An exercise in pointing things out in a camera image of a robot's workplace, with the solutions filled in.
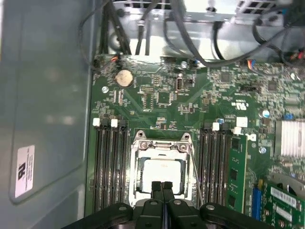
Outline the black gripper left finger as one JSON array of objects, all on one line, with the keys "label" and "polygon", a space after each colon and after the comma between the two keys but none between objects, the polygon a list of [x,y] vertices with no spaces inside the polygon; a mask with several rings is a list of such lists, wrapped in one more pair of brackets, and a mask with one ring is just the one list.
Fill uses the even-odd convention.
[{"label": "black gripper left finger", "polygon": [[161,229],[163,226],[163,188],[152,182],[149,199],[139,200],[135,207],[115,203],[86,216],[65,229]]}]

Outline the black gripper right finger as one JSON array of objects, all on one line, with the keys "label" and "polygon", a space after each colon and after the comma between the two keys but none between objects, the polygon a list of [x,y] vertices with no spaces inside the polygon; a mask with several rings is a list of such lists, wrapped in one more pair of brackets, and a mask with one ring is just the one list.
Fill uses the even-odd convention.
[{"label": "black gripper right finger", "polygon": [[177,199],[172,182],[163,182],[163,196],[172,229],[273,229],[266,223],[215,203],[196,209],[186,200]]}]

